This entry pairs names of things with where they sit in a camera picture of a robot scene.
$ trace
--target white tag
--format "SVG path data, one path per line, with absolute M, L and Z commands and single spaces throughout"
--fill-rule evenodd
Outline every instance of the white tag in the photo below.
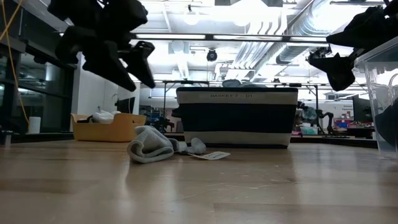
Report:
M 228 153 L 228 152 L 212 152 L 212 153 L 204 155 L 204 156 L 197 156 L 197 155 L 194 155 L 194 154 L 189 154 L 189 155 L 195 156 L 195 157 L 200 158 L 200 159 L 217 160 L 217 159 L 222 159 L 224 157 L 227 157 L 227 156 L 231 155 L 231 153 Z

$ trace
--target white cloth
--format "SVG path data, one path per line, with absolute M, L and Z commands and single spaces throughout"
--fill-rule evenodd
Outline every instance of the white cloth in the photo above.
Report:
M 127 146 L 130 158 L 141 163 L 167 159 L 178 151 L 178 141 L 167 139 L 152 126 L 135 128 L 137 137 Z
M 119 111 L 113 111 L 111 113 L 101 110 L 93 114 L 93 120 L 95 123 L 110 124 L 113 122 L 114 115 L 120 113 Z

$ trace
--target yellow cable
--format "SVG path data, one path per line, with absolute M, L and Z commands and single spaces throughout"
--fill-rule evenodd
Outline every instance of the yellow cable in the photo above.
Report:
M 7 24 L 7 21 L 4 20 L 4 25 L 6 25 L 6 28 L 4 29 L 4 32 L 0 35 L 0 41 L 2 40 L 2 38 L 4 37 L 4 35 L 6 35 L 6 33 L 8 32 L 8 28 L 10 28 L 11 23 L 13 22 L 15 16 L 17 15 L 18 9 L 21 7 L 21 4 L 22 4 L 23 1 L 24 1 L 24 0 L 19 0 L 18 6 L 17 6 L 17 8 L 15 9 L 14 13 L 12 14 L 12 16 L 11 16 L 11 18 L 10 18 L 10 22 Z
M 4 25 L 6 26 L 6 29 L 4 30 L 3 34 L 6 35 L 7 44 L 8 44 L 8 53 L 10 55 L 10 61 L 11 61 L 11 67 L 12 67 L 12 74 L 14 75 L 15 86 L 16 86 L 16 88 L 18 90 L 18 79 L 17 79 L 17 74 L 16 74 L 16 71 L 15 71 L 14 61 L 12 59 L 12 50 L 11 50 L 11 45 L 10 45 L 10 38 L 9 38 L 9 35 L 8 35 L 8 27 L 11 24 L 13 18 L 11 18 L 10 23 L 8 23 L 8 25 L 7 25 L 6 8 L 4 6 L 4 0 L 2 0 L 2 14 L 3 14 L 3 19 L 4 19 Z M 19 95 L 19 101 L 21 103 L 22 111 L 24 112 L 24 116 L 25 116 L 26 122 L 29 125 L 29 119 L 27 118 L 27 115 L 26 115 L 26 111 L 25 111 L 25 108 L 24 108 L 24 103 L 22 102 L 21 94 L 19 93 L 19 91 L 17 91 L 17 93 Z

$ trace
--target table surface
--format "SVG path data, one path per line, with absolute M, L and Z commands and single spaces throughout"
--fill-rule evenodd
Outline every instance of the table surface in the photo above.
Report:
M 398 162 L 323 144 L 130 161 L 126 144 L 0 148 L 0 223 L 396 223 Z

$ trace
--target paper towel roll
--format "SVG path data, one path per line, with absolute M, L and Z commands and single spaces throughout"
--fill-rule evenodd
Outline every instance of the paper towel roll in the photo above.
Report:
M 29 134 L 39 134 L 40 133 L 40 122 L 42 118 L 40 117 L 29 117 Z

